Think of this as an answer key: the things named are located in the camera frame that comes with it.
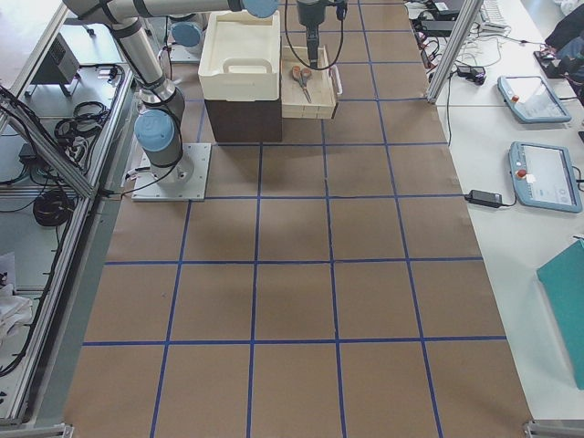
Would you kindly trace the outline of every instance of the beige plastic container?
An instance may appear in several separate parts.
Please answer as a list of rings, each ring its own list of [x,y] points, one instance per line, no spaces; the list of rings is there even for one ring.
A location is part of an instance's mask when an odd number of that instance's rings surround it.
[[[307,58],[305,47],[294,47],[302,58]],[[318,66],[329,64],[327,50],[318,48]],[[342,94],[339,71],[337,67],[328,70],[312,70],[307,89],[311,103],[308,103],[302,88],[292,79],[291,70],[294,66],[303,67],[296,59],[289,46],[282,47],[282,117],[285,119],[332,119],[339,105]]]
[[[205,99],[277,100],[280,16],[256,18],[246,11],[209,17],[199,79]]]

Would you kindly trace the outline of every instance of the tiled surface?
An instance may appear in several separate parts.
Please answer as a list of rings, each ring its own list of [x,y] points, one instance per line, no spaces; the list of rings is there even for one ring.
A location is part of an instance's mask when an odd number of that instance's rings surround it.
[[[80,436],[523,436],[406,25],[397,2],[350,4],[334,120],[215,145],[204,203],[123,201],[65,414]],[[194,69],[175,77],[184,139],[213,142]]]

